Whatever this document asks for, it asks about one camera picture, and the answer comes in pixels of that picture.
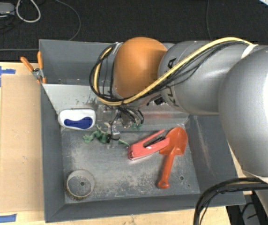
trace green object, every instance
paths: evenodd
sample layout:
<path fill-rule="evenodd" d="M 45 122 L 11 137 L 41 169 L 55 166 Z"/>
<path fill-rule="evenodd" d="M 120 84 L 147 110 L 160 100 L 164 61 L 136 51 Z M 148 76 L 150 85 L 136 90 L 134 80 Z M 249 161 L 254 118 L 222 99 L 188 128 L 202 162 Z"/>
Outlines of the green object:
<path fill-rule="evenodd" d="M 127 142 L 125 142 L 125 141 L 123 141 L 123 140 L 121 140 L 121 139 L 119 139 L 119 144 L 123 144 L 123 145 L 125 145 L 126 147 L 130 147 L 130 145 L 129 145 Z"/>
<path fill-rule="evenodd" d="M 101 143 L 108 143 L 108 135 L 109 134 L 107 132 L 102 131 L 101 128 L 97 125 L 97 130 L 94 131 L 91 135 L 83 136 L 83 139 L 84 139 L 84 142 L 87 144 L 90 143 L 95 138 L 97 138 Z M 125 145 L 126 147 L 130 146 L 127 142 L 121 139 L 119 139 L 119 144 Z"/>
<path fill-rule="evenodd" d="M 138 130 L 138 131 L 141 129 L 141 127 L 142 127 L 141 123 L 138 125 L 137 125 L 137 123 L 133 123 L 131 126 L 132 130 Z"/>
<path fill-rule="evenodd" d="M 95 137 L 102 143 L 107 143 L 108 134 L 101 130 L 97 125 L 97 131 L 94 131 L 91 135 L 85 135 L 83 137 L 85 143 L 90 143 Z"/>

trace white cable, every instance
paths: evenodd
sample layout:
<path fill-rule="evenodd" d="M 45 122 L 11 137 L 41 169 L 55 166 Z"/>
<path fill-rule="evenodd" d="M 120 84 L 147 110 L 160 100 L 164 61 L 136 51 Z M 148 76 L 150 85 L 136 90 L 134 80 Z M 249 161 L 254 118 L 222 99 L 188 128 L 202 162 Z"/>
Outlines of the white cable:
<path fill-rule="evenodd" d="M 35 20 L 26 20 L 26 19 L 24 19 L 24 18 L 19 14 L 19 12 L 18 12 L 18 8 L 19 8 L 19 6 L 20 6 L 20 4 L 21 4 L 21 1 L 22 1 L 22 0 L 18 0 L 18 2 L 17 2 L 17 4 L 16 4 L 16 7 L 15 7 L 16 15 L 17 15 L 21 20 L 23 20 L 23 21 L 26 22 L 26 23 L 33 23 L 33 22 L 36 23 L 37 21 L 39 21 L 39 20 L 40 20 L 40 17 L 41 17 L 41 13 L 40 13 L 40 10 L 39 10 L 37 4 L 35 3 L 35 1 L 34 1 L 34 0 L 30 0 L 30 1 L 33 3 L 33 5 L 35 6 L 35 8 L 37 9 L 37 12 L 38 12 L 38 18 L 35 19 Z"/>

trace yellow cable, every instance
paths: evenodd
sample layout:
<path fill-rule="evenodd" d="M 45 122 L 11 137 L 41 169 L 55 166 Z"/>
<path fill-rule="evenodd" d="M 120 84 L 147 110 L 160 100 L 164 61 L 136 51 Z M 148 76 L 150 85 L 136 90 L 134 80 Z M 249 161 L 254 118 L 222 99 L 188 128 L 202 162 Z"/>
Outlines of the yellow cable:
<path fill-rule="evenodd" d="M 151 91 L 154 87 L 156 87 L 158 84 L 160 84 L 162 81 L 164 81 L 169 75 L 171 75 L 172 73 L 174 73 L 175 71 L 177 71 L 183 64 L 189 62 L 191 59 L 193 59 L 194 57 L 196 57 L 197 55 L 199 55 L 200 53 L 202 53 L 203 51 L 217 45 L 220 43 L 224 43 L 224 42 L 229 42 L 229 41 L 239 41 L 239 42 L 244 42 L 246 44 L 252 45 L 252 43 L 242 40 L 240 38 L 234 38 L 234 37 L 225 37 L 225 38 L 221 38 L 218 40 L 215 40 L 213 42 L 210 42 L 206 45 L 204 45 L 203 47 L 199 48 L 198 50 L 194 51 L 192 54 L 188 55 L 186 58 L 184 58 L 182 61 L 180 61 L 179 63 L 177 63 L 175 66 L 173 66 L 169 71 L 167 71 L 166 73 L 164 73 L 161 77 L 159 77 L 156 81 L 154 81 L 150 86 L 148 86 L 146 89 L 142 90 L 141 92 L 139 92 L 138 94 L 124 100 L 123 102 L 119 101 L 119 102 L 109 102 L 103 98 L 98 97 L 98 99 L 109 106 L 119 106 L 122 104 L 128 104 L 131 103 L 133 101 L 135 101 L 136 99 L 142 97 L 143 95 L 145 95 L 146 93 L 148 93 L 149 91 Z M 97 89 L 97 74 L 99 72 L 100 69 L 100 65 L 98 64 L 96 70 L 95 70 L 95 74 L 94 74 L 94 89 L 98 92 Z"/>

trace metal disc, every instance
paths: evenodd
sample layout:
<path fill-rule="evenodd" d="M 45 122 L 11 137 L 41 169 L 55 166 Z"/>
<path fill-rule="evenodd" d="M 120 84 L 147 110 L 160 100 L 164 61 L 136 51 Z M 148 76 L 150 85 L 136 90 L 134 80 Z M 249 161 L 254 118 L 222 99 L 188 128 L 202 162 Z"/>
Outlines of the metal disc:
<path fill-rule="evenodd" d="M 94 189 L 95 180 L 87 170 L 73 171 L 67 179 L 68 191 L 77 198 L 88 196 Z"/>

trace metal clamp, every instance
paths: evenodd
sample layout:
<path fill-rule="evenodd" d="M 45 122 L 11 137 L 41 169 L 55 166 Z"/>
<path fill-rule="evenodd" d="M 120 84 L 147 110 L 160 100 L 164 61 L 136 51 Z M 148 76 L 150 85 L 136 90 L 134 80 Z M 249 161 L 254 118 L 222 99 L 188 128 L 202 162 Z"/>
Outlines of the metal clamp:
<path fill-rule="evenodd" d="M 46 76 L 43 71 L 44 65 L 42 63 L 41 52 L 37 53 L 37 61 L 39 68 L 34 69 L 34 67 L 29 63 L 29 61 L 25 57 L 21 57 L 21 62 L 33 74 L 33 76 L 37 79 L 38 83 L 46 83 Z"/>

